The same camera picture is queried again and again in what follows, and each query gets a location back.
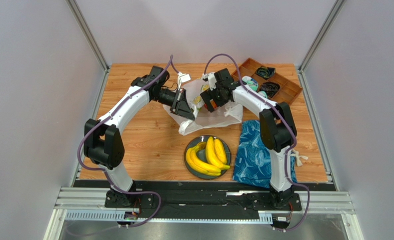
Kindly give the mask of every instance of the metal floor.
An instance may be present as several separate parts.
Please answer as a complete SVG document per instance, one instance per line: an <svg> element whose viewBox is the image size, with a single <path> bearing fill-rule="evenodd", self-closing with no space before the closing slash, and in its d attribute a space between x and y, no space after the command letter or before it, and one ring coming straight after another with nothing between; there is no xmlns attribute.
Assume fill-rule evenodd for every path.
<svg viewBox="0 0 394 240"><path fill-rule="evenodd" d="M301 214L294 214L291 226L300 220ZM65 221L64 226L74 234L88 234L115 226L109 221ZM64 230L60 240L347 240L346 229L340 214L310 214L295 231L281 233L273 231L268 224L209 224L209 223L163 223L149 222L138 228L116 228L101 234L76 237Z"/></svg>

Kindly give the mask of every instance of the metal frame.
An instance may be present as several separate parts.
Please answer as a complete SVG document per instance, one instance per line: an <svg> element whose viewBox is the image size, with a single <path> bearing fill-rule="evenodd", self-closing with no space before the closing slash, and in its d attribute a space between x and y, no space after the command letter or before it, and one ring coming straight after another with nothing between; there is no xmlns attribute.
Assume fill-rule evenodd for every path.
<svg viewBox="0 0 394 240"><path fill-rule="evenodd" d="M96 44L90 29L82 16L82 13L75 0L66 0L71 8L78 24L83 30L92 50L98 58L101 66L105 69L104 80L101 84L101 89L95 101L93 117L96 116L102 94L108 78L109 66L103 57L101 50ZM306 54L302 64L298 67L298 77L301 86L303 87L303 94L307 104L308 112L312 121L314 132L317 138L318 146L321 152L326 174L329 183L334 183L334 176L332 175L331 165L329 163L328 152L325 148L324 138L322 131L319 127L319 120L313 106L312 97L308 90L304 70L308 66L312 56L322 42L326 32L330 28L332 22L336 18L338 12L342 8L345 0L336 0L333 8L331 9L327 19L325 20L322 28L320 29L316 39ZM80 168L77 171L77 177L80 174ZM58 199L56 201L50 222L48 224L44 239L57 240L62 232L62 226L65 220L88 220L88 221L113 221L123 220L121 216L124 212L138 211L133 208L105 208L105 198L108 188L90 188L90 187L67 187L61 188ZM226 195L242 195L246 193L263 192L257 190L239 190L227 191ZM307 204L307 193L305 191L296 191L301 198L302 208L304 209ZM231 220L231 219L163 219L153 218L152 222L165 222L165 223L238 223L238 224L269 224L272 222L272 214L283 214L284 211L258 211L259 219L251 220ZM342 216L346 233L350 240L363 239L361 229L358 224L355 209L353 207L349 193L346 191L311 191L311 202L309 214L340 214Z"/></svg>
<svg viewBox="0 0 394 240"><path fill-rule="evenodd" d="M300 67L299 67L300 71L304 71L306 69L306 67L308 66L313 55L315 54L316 50L318 49L319 45L321 44L322 40L324 39L325 34L330 29L331 24L333 23L334 19L336 19L337 15L340 12L340 9L342 9L343 4L345 2L346 2L346 0L336 0L336 2L334 3L333 7L330 10L330 13L328 13L327 18L324 21L324 24L322 25L320 31L318 32L318 35L316 36L314 42L312 43L311 47L309 48L308 53L306 54L305 58L303 59L302 64L300 64Z"/></svg>
<svg viewBox="0 0 394 240"><path fill-rule="evenodd" d="M138 211L136 208L105 208L105 198L108 188L61 188L58 199L46 230L47 240L57 240L62 232L65 220L75 221L125 221L122 216L125 212ZM226 191L227 196L239 196L263 191L243 190ZM297 191L302 201L303 209L307 204L307 193ZM271 224L272 214L285 214L286 211L258 211L259 219L179 219L179 218L153 218L152 222L159 223L212 223L212 224ZM349 239L362 239L355 209L349 193L346 191L311 191L311 202L308 214L340 214L344 220Z"/></svg>
<svg viewBox="0 0 394 240"><path fill-rule="evenodd" d="M80 8L77 5L77 2L75 0L65 0L70 7L75 19L77 20L78 25L80 26L81 30L84 33L84 36L86 37L87 41L90 44L90 47L92 48L93 52L95 53L96 58L98 59L99 63L101 64L101 67L107 71L109 70L109 65L107 61L104 58L104 55L101 52L101 49L98 47L98 44L96 43L95 38L92 35L92 32L89 29L89 26L86 23L86 20L83 17L83 14L80 11Z"/></svg>

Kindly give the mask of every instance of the food item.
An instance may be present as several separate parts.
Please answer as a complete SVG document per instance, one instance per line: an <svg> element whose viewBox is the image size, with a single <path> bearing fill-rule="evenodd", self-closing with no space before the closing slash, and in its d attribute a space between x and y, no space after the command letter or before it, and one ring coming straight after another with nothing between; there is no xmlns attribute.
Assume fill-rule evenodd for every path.
<svg viewBox="0 0 394 240"><path fill-rule="evenodd" d="M206 159L211 165L218 167L221 170L228 170L230 167L224 165L216 156L214 150L214 140L213 137L209 137L206 144Z"/></svg>
<svg viewBox="0 0 394 240"><path fill-rule="evenodd" d="M207 175L207 176L220 176L220 172L218 172L218 173L208 172L208 173L204 173L204 175Z"/></svg>
<svg viewBox="0 0 394 240"><path fill-rule="evenodd" d="M205 162L201 161L201 160L197 157L197 152L196 152L195 149L192 150L192 151L190 152L190 157L191 157L191 160L192 160L197 166L199 166L199 167L202 168L202 169L207 170L209 173L214 173L214 174L220 173L220 168L218 168L218 167L216 167L216 166L213 166L213 165L211 165L211 164L208 164L208 163L205 163Z"/></svg>
<svg viewBox="0 0 394 240"><path fill-rule="evenodd" d="M197 152L201 149L203 149L206 146L205 142L199 142L195 147L191 147L190 149L188 149L186 151L186 161L189 164L191 162L191 164L189 164L189 166L196 170L199 173L202 174L207 174L207 173L212 173L212 174L216 174L215 176L219 176L220 175L220 169L218 167L215 167L213 165L210 165L206 162L201 161L198 157L197 157Z"/></svg>
<svg viewBox="0 0 394 240"><path fill-rule="evenodd" d="M186 159L186 162L188 163L188 165L189 165L192 169L196 170L197 172L199 172L199 173L201 173L201 174L207 174L207 173L208 173L207 170L205 170L205 169L202 168L202 167L197 166L197 165L194 163L194 161L191 159L191 156L190 156L191 151L194 151L194 148L193 148L193 147L189 148L189 149L186 151L186 157L185 157L185 159Z"/></svg>
<svg viewBox="0 0 394 240"><path fill-rule="evenodd" d="M214 139L214 148L217 158L223 163L226 164L226 152L223 148L223 144L219 139Z"/></svg>

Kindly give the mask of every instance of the black cable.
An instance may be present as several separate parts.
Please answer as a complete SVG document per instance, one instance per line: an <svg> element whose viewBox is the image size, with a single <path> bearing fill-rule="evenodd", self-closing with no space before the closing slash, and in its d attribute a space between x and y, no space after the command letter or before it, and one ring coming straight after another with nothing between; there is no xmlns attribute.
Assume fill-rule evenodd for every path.
<svg viewBox="0 0 394 240"><path fill-rule="evenodd" d="M163 86L162 88L165 88L165 89L172 89L172 88L173 88L173 86L175 86L175 84L176 84L176 88L175 88L173 91L176 91L176 90L178 89L178 83L177 83L177 82L174 82L174 83L172 84L172 86L171 86L171 87L168 87L168 86Z"/></svg>
<svg viewBox="0 0 394 240"><path fill-rule="evenodd" d="M280 88L281 87L278 83L267 81L260 85L259 92L263 91L268 97L273 98Z"/></svg>
<svg viewBox="0 0 394 240"><path fill-rule="evenodd" d="M268 80L270 77L272 77L275 74L275 68L261 66L256 70L255 74L257 74L258 76L262 77L265 80Z"/></svg>

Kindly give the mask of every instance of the white connector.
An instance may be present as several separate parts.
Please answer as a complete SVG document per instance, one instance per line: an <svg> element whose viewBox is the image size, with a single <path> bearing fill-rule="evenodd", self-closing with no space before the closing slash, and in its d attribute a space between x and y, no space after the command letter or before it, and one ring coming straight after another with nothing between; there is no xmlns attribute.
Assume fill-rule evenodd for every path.
<svg viewBox="0 0 394 240"><path fill-rule="evenodd" d="M183 74L181 72L178 73L178 90L180 89L182 83L191 80L191 76L187 73Z"/></svg>
<svg viewBox="0 0 394 240"><path fill-rule="evenodd" d="M210 89L211 90L216 89L216 77L214 76L214 73L212 73L212 72L209 73L208 79L209 79Z"/></svg>
<svg viewBox="0 0 394 240"><path fill-rule="evenodd" d="M206 74L201 74L201 79L207 79L209 77L209 74L208 73L206 73Z"/></svg>
<svg viewBox="0 0 394 240"><path fill-rule="evenodd" d="M286 222L287 218L284 217L284 216L279 216L279 217L277 217L277 221L279 221L279 222Z"/></svg>

